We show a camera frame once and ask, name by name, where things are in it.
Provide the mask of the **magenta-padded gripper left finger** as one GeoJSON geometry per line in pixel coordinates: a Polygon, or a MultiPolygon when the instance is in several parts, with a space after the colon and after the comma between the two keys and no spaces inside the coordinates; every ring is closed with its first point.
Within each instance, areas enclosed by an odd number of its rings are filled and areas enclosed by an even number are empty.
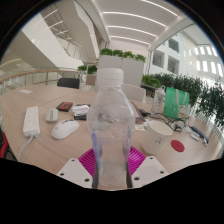
{"type": "Polygon", "coordinates": [[[71,158],[58,176],[84,188],[98,188],[98,168],[94,150],[89,149],[78,159],[71,158]]]}

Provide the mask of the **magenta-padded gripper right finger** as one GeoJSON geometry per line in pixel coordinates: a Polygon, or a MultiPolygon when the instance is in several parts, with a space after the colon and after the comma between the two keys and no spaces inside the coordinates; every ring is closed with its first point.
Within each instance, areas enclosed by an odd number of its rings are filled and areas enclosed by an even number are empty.
{"type": "Polygon", "coordinates": [[[145,156],[136,148],[130,148],[126,175],[128,188],[140,188],[167,175],[154,156],[145,156]]]}

